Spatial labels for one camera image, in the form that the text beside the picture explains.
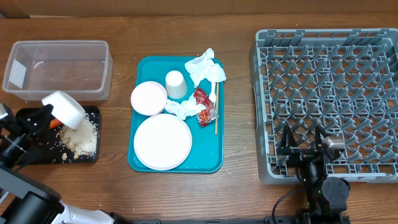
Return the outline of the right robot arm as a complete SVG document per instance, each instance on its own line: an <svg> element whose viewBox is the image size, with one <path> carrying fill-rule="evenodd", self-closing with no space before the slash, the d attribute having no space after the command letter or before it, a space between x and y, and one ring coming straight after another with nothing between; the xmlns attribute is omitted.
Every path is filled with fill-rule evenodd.
<svg viewBox="0 0 398 224"><path fill-rule="evenodd" d="M280 156L287 158L287 167L293 167L303 187L282 196L272 208L274 223L349 223L342 212L347 209L351 186L345 179L330 177L326 165L337 160L345 149L344 141L332 136L321 127L315 127L315 146L299 148L289 125L285 125L277 148ZM277 217L275 211L283 199L305 191L307 208L297 211L294 217Z"/></svg>

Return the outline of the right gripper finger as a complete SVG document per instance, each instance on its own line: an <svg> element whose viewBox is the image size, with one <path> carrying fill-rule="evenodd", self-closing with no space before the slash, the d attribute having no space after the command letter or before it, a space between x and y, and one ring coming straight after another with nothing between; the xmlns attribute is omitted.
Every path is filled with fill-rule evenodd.
<svg viewBox="0 0 398 224"><path fill-rule="evenodd" d="M285 124L282 132L282 138L278 145L278 150L289 150L291 147L298 147L298 144L294 138L290 126Z"/></svg>
<svg viewBox="0 0 398 224"><path fill-rule="evenodd" d="M320 150L321 148L328 147L328 144L323 142L329 134L319 124L315 126L315 149Z"/></svg>

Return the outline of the white bowl with peanuts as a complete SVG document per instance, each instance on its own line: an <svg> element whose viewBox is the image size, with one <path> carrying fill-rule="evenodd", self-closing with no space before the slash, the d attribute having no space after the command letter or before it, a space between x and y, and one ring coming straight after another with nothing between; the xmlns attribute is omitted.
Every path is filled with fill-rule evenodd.
<svg viewBox="0 0 398 224"><path fill-rule="evenodd" d="M61 123L72 129L78 129L86 113L83 107L68 94L55 91L42 99L42 104L52 105L51 114Z"/></svg>

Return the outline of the orange carrot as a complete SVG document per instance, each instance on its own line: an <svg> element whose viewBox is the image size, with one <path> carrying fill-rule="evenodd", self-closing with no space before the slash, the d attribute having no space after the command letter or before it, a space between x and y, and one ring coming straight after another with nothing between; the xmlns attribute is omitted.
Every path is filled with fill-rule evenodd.
<svg viewBox="0 0 398 224"><path fill-rule="evenodd" d="M63 123L62 123L61 121L59 121L58 119L53 119L53 120L50 122L49 128L50 128L50 129L54 129L54 128L58 127L58 126L61 126L62 124L63 124Z"/></svg>

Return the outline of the white paper cup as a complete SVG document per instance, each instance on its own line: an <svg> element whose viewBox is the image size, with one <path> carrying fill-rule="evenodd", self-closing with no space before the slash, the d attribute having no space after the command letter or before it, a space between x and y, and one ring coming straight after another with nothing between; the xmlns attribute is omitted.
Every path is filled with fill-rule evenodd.
<svg viewBox="0 0 398 224"><path fill-rule="evenodd" d="M180 71L172 70L165 76L165 89L170 98L180 99L187 94L187 84Z"/></svg>

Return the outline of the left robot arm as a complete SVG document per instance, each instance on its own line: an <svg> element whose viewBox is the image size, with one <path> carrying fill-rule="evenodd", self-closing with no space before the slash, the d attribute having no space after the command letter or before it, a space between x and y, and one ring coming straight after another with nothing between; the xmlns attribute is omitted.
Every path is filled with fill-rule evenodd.
<svg viewBox="0 0 398 224"><path fill-rule="evenodd" d="M1 200L14 199L1 214L1 223L131 223L116 213L85 210L68 205L61 195L19 171L41 157L45 136L50 129L53 106L47 105L25 116L14 116L1 104Z"/></svg>

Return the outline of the pink bowl with food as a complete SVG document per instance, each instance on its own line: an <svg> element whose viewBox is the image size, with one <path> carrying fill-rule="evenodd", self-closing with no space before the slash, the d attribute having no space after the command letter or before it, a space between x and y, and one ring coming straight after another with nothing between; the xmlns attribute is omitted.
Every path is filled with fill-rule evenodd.
<svg viewBox="0 0 398 224"><path fill-rule="evenodd" d="M140 83L131 93L132 108L145 116L153 116L163 112L166 102L166 89L157 82Z"/></svg>

